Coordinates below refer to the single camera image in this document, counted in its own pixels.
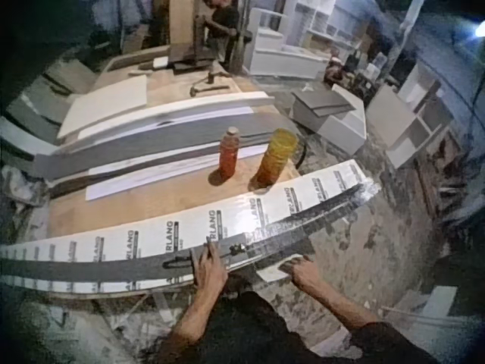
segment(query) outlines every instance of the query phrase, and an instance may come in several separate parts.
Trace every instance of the person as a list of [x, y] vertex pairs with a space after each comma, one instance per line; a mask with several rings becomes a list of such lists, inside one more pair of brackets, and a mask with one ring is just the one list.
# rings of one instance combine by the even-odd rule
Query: person
[[205, 0], [205, 4], [215, 9], [211, 19], [204, 17], [205, 25], [209, 29], [208, 47], [218, 58], [219, 43], [221, 40], [227, 39], [226, 54], [222, 63], [223, 67], [227, 67], [236, 44], [239, 12], [236, 7], [232, 6], [231, 0]]
[[220, 298], [228, 275], [213, 243], [205, 246], [199, 260], [192, 255], [192, 263], [196, 295], [161, 345], [160, 363], [438, 363], [374, 313], [333, 289], [308, 257], [294, 258], [281, 269], [352, 333], [352, 343], [362, 349], [362, 358], [319, 357], [305, 347], [299, 335], [289, 332], [283, 318], [254, 292], [232, 300]]

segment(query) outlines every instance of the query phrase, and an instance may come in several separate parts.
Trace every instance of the tabletop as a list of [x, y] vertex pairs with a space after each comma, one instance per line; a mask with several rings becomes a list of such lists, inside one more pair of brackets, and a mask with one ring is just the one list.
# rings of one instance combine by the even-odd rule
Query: tabletop
[[[136, 69], [129, 66], [103, 72], [93, 89], [127, 79], [128, 73]], [[215, 62], [214, 71], [222, 71]], [[207, 76], [207, 70], [175, 75], [172, 70], [155, 71], [148, 77], [148, 104], [146, 107], [189, 99], [189, 90], [194, 82]], [[245, 77], [217, 77], [214, 85], [228, 85], [229, 89], [202, 93], [197, 97], [225, 93], [259, 91]], [[254, 112], [278, 112], [272, 105], [258, 106]], [[126, 190], [93, 201], [86, 201], [86, 190], [80, 190], [51, 201], [49, 209], [48, 235], [59, 237], [82, 231], [108, 228], [119, 224], [139, 221], [155, 216], [203, 206], [210, 202], [237, 196], [249, 191], [249, 182], [258, 170], [262, 155], [240, 159], [235, 175], [219, 186], [211, 182], [211, 172], [216, 167], [205, 168], [188, 174], [161, 180], [152, 184]], [[292, 162], [288, 162], [278, 181], [291, 180], [299, 173]]]

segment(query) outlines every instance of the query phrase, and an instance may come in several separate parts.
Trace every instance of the plastic bottle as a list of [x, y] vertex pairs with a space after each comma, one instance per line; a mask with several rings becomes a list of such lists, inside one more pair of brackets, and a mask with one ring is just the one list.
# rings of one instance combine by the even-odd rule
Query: plastic bottle
[[276, 129], [264, 154], [255, 180], [259, 187], [276, 183], [288, 158], [295, 152], [298, 140], [286, 129]]
[[223, 179], [231, 178], [234, 175], [238, 150], [239, 130], [237, 127], [230, 127], [223, 135], [219, 147], [219, 172]]

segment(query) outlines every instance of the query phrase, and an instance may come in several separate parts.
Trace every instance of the hand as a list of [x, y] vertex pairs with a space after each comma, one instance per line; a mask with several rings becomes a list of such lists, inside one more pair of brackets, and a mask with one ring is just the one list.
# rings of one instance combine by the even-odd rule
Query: hand
[[293, 283], [310, 296], [317, 294], [324, 283], [323, 279], [320, 278], [317, 265], [307, 256], [284, 262], [280, 269], [291, 275]]
[[227, 270], [222, 264], [219, 249], [210, 242], [205, 245], [198, 261], [193, 253], [191, 256], [197, 293], [217, 299], [227, 281]]

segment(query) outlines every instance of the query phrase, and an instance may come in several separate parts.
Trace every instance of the furniture piece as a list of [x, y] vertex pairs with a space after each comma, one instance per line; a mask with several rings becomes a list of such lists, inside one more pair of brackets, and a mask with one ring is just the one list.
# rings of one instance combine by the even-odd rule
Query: furniture piece
[[439, 97], [432, 96], [428, 101], [415, 114], [409, 104], [383, 85], [367, 108], [367, 118], [387, 145], [386, 154], [395, 168], [405, 165], [453, 119]]
[[304, 16], [301, 24], [294, 25], [305, 31], [299, 35], [297, 43], [290, 44], [303, 44], [311, 49], [322, 46], [339, 49], [339, 58], [344, 64], [360, 47], [367, 24], [365, 16], [354, 14], [355, 9], [345, 8], [336, 0], [300, 0], [296, 8], [309, 11], [310, 16]]
[[[269, 27], [271, 19], [280, 21], [278, 31]], [[248, 30], [254, 39], [246, 46], [245, 72], [251, 75], [285, 76], [314, 79], [324, 71], [330, 58], [307, 49], [286, 45], [290, 18], [284, 14], [253, 8]]]
[[334, 84], [332, 91], [351, 105], [347, 111], [342, 106], [317, 108], [317, 112], [302, 102], [297, 96], [293, 107], [293, 117], [300, 124], [309, 127], [324, 139], [338, 146], [349, 155], [355, 154], [367, 139], [364, 103], [357, 96]]

